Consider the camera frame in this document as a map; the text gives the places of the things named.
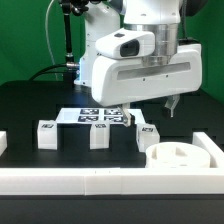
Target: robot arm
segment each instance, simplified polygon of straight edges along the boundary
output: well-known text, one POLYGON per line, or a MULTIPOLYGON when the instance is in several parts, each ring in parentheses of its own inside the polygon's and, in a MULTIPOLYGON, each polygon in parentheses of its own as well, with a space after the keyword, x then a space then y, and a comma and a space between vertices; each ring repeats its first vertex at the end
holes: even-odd
POLYGON ((123 1, 124 28, 96 42, 101 56, 93 66, 92 96, 97 102, 126 104, 200 87, 201 45, 177 42, 183 1, 123 1))

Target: white platform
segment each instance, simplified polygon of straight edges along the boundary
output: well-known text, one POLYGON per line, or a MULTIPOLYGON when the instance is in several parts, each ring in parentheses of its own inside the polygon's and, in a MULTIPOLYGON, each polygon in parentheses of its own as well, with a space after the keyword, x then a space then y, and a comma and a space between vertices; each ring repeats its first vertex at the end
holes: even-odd
POLYGON ((0 195, 223 194, 224 153, 205 133, 211 168, 0 169, 0 195))

